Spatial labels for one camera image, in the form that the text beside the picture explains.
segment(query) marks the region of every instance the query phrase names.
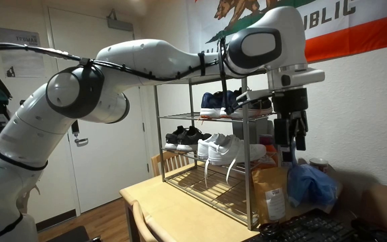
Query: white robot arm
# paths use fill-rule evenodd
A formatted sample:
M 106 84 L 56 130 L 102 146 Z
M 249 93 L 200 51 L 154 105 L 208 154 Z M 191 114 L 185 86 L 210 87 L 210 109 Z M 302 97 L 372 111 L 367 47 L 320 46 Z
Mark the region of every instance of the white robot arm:
M 95 59 L 0 44 L 0 50 L 30 50 L 79 62 L 31 94 L 0 133 L 0 240 L 38 240 L 32 218 L 21 214 L 16 203 L 35 185 L 48 156 L 75 119 L 110 123 L 126 117 L 129 101 L 124 90 L 132 84 L 267 72 L 269 89 L 262 94 L 273 95 L 282 115 L 277 123 L 283 137 L 281 144 L 290 145 L 293 137 L 298 137 L 292 125 L 298 125 L 297 119 L 302 119 L 298 113 L 306 106 L 300 109 L 293 98 L 285 101 L 285 94 L 297 95 L 304 93 L 304 84 L 324 79 L 322 71 L 308 68 L 304 44 L 301 16 L 290 7 L 269 11 L 227 43 L 220 41 L 215 54 L 188 54 L 156 39 L 118 43 L 101 50 Z

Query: wooden floor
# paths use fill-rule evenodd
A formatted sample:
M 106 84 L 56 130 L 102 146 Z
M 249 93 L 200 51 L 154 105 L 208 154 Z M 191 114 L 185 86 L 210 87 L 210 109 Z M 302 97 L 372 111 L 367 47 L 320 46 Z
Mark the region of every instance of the wooden floor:
M 78 218 L 44 228 L 39 232 L 39 239 L 40 242 L 46 242 L 78 226 L 86 227 L 89 238 L 99 236 L 102 242 L 129 240 L 129 224 L 121 199 L 87 211 Z

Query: red stripe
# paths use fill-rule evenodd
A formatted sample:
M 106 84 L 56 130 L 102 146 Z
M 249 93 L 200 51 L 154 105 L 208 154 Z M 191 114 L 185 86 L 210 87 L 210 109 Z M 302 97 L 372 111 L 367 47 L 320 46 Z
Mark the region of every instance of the red stripe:
M 387 17 L 306 40 L 308 62 L 355 55 L 387 47 Z

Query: white door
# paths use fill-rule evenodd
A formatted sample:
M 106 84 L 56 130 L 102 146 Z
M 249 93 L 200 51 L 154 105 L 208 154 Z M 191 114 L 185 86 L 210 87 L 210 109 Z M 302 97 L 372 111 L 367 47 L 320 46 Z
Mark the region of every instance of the white door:
M 110 29 L 105 19 L 50 8 L 55 48 L 94 58 L 106 46 L 130 40 L 132 33 Z M 74 66 L 58 60 L 58 68 Z M 140 87 L 125 93 L 130 111 L 117 123 L 79 121 L 79 134 L 68 132 L 79 210 L 85 212 L 120 197 L 118 191 L 149 177 L 141 118 Z

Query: wooden table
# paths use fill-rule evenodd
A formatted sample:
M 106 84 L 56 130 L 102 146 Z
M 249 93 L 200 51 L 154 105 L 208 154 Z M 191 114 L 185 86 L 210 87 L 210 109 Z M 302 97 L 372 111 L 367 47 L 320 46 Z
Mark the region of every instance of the wooden table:
M 161 176 L 120 191 L 129 214 L 138 200 L 145 220 L 163 240 L 245 240 L 258 234 L 163 181 Z

